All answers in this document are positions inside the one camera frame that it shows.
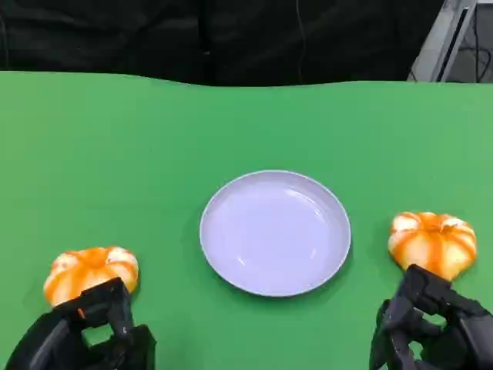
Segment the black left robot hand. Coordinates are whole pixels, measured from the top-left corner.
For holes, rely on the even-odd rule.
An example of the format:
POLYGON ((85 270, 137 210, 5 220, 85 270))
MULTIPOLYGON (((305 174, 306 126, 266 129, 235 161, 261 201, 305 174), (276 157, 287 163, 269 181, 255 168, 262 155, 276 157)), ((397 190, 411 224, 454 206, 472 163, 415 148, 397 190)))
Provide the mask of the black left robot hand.
POLYGON ((134 325, 131 297, 113 278, 42 314, 23 335, 7 369, 154 369, 156 340, 134 325))

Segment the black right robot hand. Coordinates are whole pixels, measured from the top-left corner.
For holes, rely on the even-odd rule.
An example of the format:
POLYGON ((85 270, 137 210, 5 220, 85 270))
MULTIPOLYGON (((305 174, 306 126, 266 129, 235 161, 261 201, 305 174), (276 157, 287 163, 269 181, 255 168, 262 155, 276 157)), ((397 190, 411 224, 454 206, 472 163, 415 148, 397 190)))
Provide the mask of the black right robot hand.
POLYGON ((371 369, 490 369, 492 315, 451 283, 412 264, 379 307, 371 369))

